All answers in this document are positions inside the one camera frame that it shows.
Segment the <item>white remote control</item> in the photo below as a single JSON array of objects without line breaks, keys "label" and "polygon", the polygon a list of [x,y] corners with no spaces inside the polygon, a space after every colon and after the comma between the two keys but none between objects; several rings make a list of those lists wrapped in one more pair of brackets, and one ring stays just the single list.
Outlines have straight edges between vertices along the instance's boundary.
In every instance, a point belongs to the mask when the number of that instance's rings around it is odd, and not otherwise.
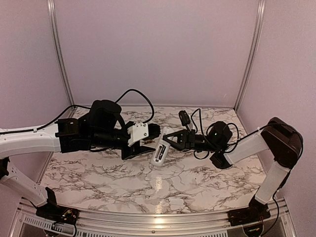
[{"label": "white remote control", "polygon": [[150,164],[154,165],[154,166],[162,166],[165,158],[167,156],[167,153],[169,151],[170,148],[170,144],[166,141],[163,140],[163,136],[167,135],[169,133],[172,133],[173,129],[170,127],[164,127],[162,129],[161,135],[159,137],[157,146],[156,146],[156,150],[153,153],[153,156],[150,159]]}]

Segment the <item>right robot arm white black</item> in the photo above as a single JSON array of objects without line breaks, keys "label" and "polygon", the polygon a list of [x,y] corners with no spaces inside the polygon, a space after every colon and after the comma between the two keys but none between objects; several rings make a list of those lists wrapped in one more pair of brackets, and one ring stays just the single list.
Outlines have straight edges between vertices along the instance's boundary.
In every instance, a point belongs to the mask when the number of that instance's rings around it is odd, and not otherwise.
[{"label": "right robot arm white black", "polygon": [[264,213],[264,206],[285,184],[291,170],[303,153],[303,137],[292,126],[277,117],[251,134],[229,144],[233,133],[229,124],[217,121],[211,125],[207,134],[197,134],[194,130],[180,130],[166,134],[163,141],[178,151],[194,150],[212,153],[213,165],[218,169],[227,169],[239,161],[269,150],[274,161],[268,174],[245,209],[244,216],[255,221]]}]

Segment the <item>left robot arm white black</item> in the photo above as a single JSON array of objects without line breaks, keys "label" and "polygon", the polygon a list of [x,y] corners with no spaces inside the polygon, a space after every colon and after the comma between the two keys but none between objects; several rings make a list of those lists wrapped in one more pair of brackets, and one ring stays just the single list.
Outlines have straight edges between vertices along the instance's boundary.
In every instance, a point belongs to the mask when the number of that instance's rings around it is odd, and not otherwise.
[{"label": "left robot arm white black", "polygon": [[89,112],[80,118],[63,118],[38,128],[9,129],[0,132],[0,182],[36,209],[42,209],[52,220],[62,216],[54,191],[44,188],[19,171],[10,156],[38,152],[72,153],[94,147],[120,150],[122,160],[134,158],[153,148],[142,146],[142,140],[160,136],[160,126],[148,122],[128,122],[121,116],[121,106],[110,100],[96,100]]}]

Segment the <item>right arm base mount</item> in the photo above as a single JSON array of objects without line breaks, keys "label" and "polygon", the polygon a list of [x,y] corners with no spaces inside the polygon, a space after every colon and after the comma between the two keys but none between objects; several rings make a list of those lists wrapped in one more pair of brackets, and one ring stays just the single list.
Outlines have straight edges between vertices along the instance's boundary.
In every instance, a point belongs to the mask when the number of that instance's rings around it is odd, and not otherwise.
[{"label": "right arm base mount", "polygon": [[268,205],[249,206],[228,212],[228,221],[231,226],[260,222],[271,217]]}]

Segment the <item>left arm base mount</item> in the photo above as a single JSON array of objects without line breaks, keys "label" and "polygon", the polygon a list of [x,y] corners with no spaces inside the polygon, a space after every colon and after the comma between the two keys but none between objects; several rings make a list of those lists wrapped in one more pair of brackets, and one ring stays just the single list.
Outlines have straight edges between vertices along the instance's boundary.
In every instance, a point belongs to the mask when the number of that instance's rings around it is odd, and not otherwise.
[{"label": "left arm base mount", "polygon": [[74,225],[77,222],[79,210],[65,206],[46,204],[36,208],[36,215],[57,223]]}]

